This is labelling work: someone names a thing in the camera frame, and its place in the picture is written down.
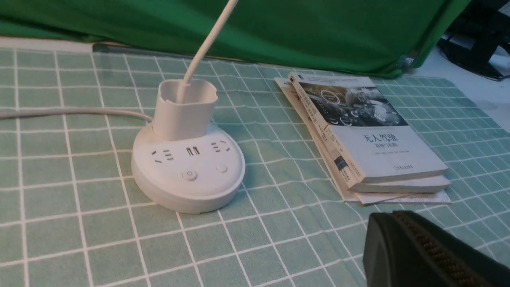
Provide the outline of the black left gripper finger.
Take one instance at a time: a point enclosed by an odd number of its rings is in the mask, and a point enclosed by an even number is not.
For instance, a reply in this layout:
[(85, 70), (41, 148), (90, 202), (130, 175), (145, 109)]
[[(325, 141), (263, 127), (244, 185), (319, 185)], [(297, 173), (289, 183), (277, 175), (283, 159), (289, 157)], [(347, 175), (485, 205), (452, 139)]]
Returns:
[(510, 271), (413, 211), (370, 214), (368, 287), (508, 287)]

